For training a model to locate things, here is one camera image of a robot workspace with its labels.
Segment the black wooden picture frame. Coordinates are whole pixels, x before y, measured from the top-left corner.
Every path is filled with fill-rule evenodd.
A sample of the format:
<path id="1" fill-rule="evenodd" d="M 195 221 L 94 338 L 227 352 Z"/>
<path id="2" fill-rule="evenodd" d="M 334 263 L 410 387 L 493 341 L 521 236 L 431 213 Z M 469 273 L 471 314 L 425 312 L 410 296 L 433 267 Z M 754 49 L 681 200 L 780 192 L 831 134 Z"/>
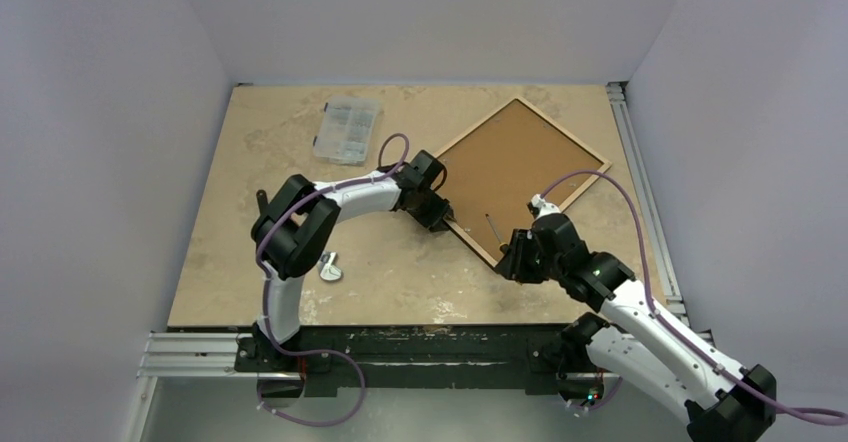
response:
<path id="1" fill-rule="evenodd" d="M 597 180 L 593 172 L 604 173 L 612 166 L 607 157 L 522 97 L 464 131 L 437 158 L 448 169 L 438 192 L 454 211 L 449 227 L 490 267 L 502 254 L 485 213 L 509 239 L 514 229 L 532 223 L 527 203 L 534 194 L 563 210 Z M 579 170 L 591 173 L 545 191 L 562 175 Z"/>

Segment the yellow black flathead screwdriver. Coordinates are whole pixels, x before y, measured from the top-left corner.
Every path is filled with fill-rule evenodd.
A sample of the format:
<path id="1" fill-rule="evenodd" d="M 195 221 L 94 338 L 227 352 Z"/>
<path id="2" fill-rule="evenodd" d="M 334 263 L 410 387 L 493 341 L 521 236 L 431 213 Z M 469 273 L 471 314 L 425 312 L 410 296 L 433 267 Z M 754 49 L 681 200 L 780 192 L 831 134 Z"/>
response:
<path id="1" fill-rule="evenodd" d="M 505 234 L 500 231 L 495 224 L 495 221 L 490 213 L 484 214 L 485 219 L 487 221 L 488 226 L 490 227 L 493 236 L 498 244 L 498 250 L 501 254 L 505 254 L 509 247 L 509 239 L 505 237 Z"/>

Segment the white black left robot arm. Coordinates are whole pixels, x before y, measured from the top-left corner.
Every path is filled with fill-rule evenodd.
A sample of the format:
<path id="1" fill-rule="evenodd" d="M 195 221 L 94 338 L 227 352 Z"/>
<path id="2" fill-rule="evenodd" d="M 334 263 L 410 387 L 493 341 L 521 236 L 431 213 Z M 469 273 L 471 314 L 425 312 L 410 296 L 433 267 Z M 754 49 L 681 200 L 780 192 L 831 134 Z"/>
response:
<path id="1" fill-rule="evenodd" d="M 305 275 L 315 267 L 336 225 L 356 217 L 403 211 L 430 232 L 447 229 L 450 202 L 438 194 L 448 169 L 435 156 L 419 151 L 401 161 L 351 179 L 313 182 L 289 177 L 273 197 L 256 192 L 258 217 L 250 235 L 255 260 L 265 275 L 256 325 L 265 338 L 259 357 L 272 370 L 297 361 L 299 307 Z"/>

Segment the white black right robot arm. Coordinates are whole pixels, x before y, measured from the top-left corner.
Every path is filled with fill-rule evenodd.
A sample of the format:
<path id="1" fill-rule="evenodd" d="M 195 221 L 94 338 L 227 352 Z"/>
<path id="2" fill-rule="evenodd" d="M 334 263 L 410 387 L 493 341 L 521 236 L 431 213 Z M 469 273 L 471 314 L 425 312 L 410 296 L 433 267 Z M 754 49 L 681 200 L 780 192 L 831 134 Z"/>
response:
<path id="1" fill-rule="evenodd" d="M 495 271 L 507 280 L 556 281 L 589 312 L 562 333 L 561 354 L 576 369 L 612 371 L 681 420 L 693 441 L 756 441 L 777 416 L 763 397 L 775 377 L 745 368 L 674 317 L 618 258 L 587 248 L 561 213 L 537 217 L 500 247 Z"/>

